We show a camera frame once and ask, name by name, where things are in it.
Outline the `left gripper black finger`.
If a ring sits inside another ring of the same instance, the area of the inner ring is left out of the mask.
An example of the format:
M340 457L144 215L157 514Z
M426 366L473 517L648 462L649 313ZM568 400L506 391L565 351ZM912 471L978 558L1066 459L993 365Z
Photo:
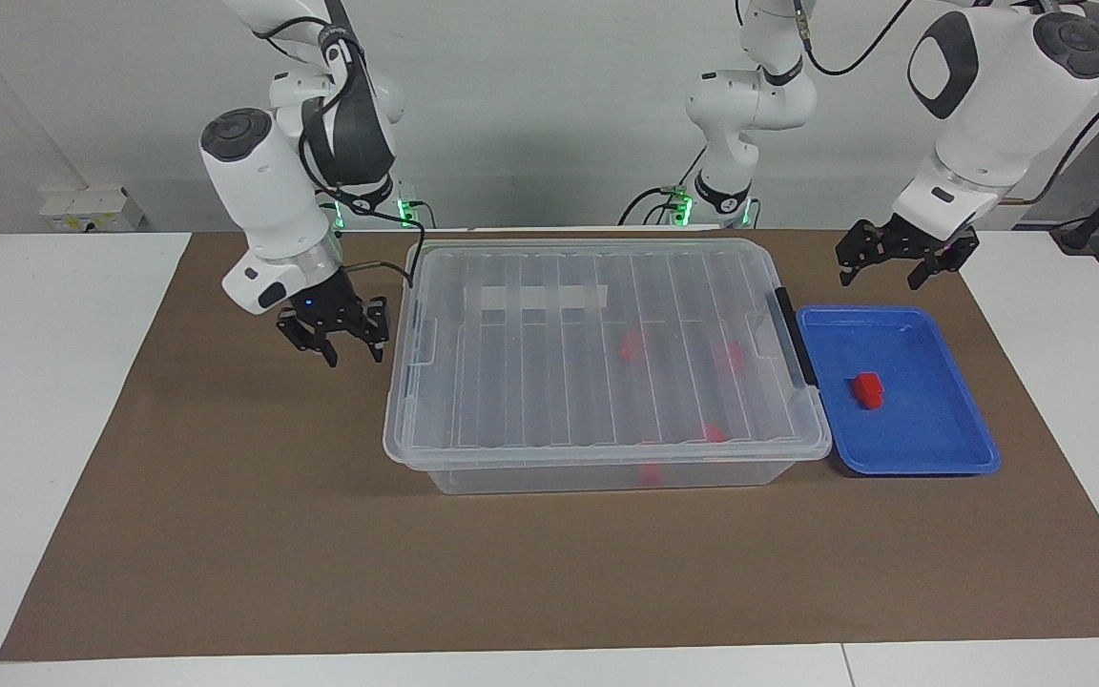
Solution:
M882 246L882 230L868 220L859 220L837 244L839 281L850 286L859 272L888 261Z
M980 247L976 231L956 232L948 244L935 251L925 251L924 256L907 277L911 290L920 290L935 275L945 272L961 272L964 263Z

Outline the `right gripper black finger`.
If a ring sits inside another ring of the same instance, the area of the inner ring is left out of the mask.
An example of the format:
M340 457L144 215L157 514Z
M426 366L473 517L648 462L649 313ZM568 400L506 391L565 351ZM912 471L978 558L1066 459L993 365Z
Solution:
M375 364L382 364L385 345L391 340L387 297L359 302L359 314L349 325L349 335L365 344Z
M338 353L326 335L315 329L308 329L297 315L278 315L276 326L296 350L315 353L330 368L338 365Z

